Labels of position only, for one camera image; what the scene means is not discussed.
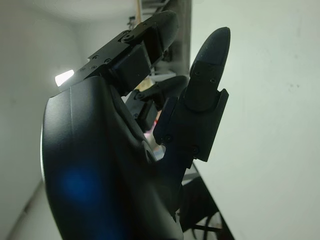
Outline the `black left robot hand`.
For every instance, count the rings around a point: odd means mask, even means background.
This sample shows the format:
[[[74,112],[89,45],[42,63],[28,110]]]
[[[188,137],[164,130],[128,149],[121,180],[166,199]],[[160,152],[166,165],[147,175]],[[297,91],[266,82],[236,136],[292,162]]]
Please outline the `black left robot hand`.
[[[232,239],[226,223],[199,225],[219,213],[202,178],[183,184],[194,160],[208,161],[226,107],[230,29],[210,34],[189,76],[137,89],[178,28],[166,10],[121,32],[48,99],[41,171],[64,240],[181,240],[196,229]]]

